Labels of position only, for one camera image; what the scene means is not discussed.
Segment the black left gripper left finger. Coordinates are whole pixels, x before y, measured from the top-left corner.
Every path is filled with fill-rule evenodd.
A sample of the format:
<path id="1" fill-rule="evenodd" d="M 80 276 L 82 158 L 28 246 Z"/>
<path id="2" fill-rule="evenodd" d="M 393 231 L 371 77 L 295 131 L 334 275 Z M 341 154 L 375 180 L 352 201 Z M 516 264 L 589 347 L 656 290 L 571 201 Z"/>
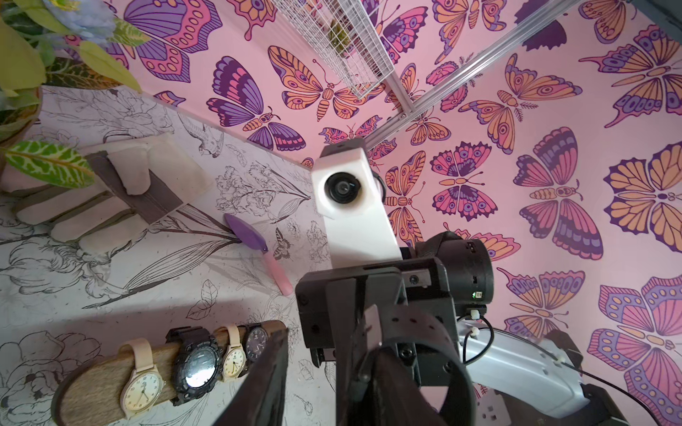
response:
<path id="1" fill-rule="evenodd" d="M 275 332 L 214 426 L 281 426 L 289 366 L 288 330 Z"/>

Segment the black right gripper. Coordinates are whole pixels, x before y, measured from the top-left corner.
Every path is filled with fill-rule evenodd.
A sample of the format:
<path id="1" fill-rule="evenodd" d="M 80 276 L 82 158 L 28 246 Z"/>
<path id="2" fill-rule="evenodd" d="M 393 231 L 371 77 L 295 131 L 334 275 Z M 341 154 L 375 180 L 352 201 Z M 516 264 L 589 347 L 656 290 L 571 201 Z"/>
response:
<path id="1" fill-rule="evenodd" d="M 307 273 L 295 296 L 305 347 L 315 367 L 339 358 L 354 326 L 376 305 L 408 305 L 433 316 L 456 340 L 455 304 L 446 267 L 436 257 Z"/>

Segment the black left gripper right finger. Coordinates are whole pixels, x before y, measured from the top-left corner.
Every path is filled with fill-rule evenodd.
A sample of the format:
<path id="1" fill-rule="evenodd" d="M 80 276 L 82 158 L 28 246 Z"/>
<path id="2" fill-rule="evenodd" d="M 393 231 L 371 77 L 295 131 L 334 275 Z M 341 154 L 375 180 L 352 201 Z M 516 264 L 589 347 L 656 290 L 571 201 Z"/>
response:
<path id="1" fill-rule="evenodd" d="M 369 388 L 368 425 L 445 425 L 392 351 L 378 353 Z"/>

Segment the translucent beige watch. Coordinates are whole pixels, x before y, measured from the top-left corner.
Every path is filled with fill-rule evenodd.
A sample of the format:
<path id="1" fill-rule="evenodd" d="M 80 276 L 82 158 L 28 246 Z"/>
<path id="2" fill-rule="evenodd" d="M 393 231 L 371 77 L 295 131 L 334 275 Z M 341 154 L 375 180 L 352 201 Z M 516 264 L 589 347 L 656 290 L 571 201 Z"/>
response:
<path id="1" fill-rule="evenodd" d="M 216 332 L 227 332 L 227 349 L 223 356 L 221 381 L 224 383 L 237 380 L 246 367 L 247 355 L 243 349 L 241 334 L 236 324 L 216 329 Z"/>

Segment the black round watch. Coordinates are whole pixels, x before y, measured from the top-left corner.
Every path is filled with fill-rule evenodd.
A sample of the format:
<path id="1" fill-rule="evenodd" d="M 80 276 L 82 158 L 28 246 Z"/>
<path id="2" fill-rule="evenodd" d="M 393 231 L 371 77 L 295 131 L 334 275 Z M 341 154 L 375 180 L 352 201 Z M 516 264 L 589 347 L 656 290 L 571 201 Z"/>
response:
<path id="1" fill-rule="evenodd" d="M 243 349 L 245 350 L 249 363 L 258 361 L 259 357 L 266 349 L 269 337 L 270 335 L 260 323 L 246 327 L 246 337 L 243 342 Z"/>

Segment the black chunky sport watch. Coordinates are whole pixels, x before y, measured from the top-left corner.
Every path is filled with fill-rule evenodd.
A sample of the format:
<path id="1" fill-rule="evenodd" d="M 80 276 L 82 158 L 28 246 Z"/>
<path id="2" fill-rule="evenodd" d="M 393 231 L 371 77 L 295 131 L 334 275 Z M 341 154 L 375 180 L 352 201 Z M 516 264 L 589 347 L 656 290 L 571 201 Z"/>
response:
<path id="1" fill-rule="evenodd" d="M 221 351 L 214 335 L 202 327 L 172 328 L 166 342 L 180 344 L 172 363 L 176 392 L 172 405 L 180 406 L 211 392 L 221 373 Z"/>

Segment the thin black watch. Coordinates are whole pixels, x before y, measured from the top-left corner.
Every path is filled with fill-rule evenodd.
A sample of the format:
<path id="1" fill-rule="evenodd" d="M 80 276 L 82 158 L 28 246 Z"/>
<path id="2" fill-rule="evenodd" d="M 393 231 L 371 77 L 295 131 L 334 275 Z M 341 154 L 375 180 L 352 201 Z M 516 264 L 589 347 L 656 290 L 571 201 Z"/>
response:
<path id="1" fill-rule="evenodd" d="M 394 353 L 445 425 L 475 423 L 471 378 L 440 321 L 408 305 L 372 305 L 353 334 L 343 424 L 368 425 L 372 371 L 382 350 Z"/>

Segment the cream strap watch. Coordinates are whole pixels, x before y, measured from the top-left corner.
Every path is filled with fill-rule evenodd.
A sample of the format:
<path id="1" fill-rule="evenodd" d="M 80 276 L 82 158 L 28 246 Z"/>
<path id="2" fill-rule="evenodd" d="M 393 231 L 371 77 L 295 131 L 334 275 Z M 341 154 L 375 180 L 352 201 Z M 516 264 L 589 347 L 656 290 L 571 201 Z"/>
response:
<path id="1" fill-rule="evenodd" d="M 131 349 L 134 366 L 131 376 L 120 394 L 120 407 L 126 419 L 146 413 L 162 394 L 165 381 L 154 361 L 149 341 L 137 338 L 123 344 L 119 351 Z"/>

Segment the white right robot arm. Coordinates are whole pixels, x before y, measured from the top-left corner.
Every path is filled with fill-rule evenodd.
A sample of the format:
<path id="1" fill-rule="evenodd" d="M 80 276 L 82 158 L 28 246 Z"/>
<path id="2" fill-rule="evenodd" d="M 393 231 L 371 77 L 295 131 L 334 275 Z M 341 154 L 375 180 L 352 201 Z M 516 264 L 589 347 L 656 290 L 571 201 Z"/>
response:
<path id="1" fill-rule="evenodd" d="M 337 368 L 342 425 L 473 425 L 498 394 L 514 425 L 623 425 L 609 385 L 582 368 L 569 337 L 495 328 L 484 243 L 451 232 L 401 257 L 313 272 L 295 294 L 315 365 Z"/>

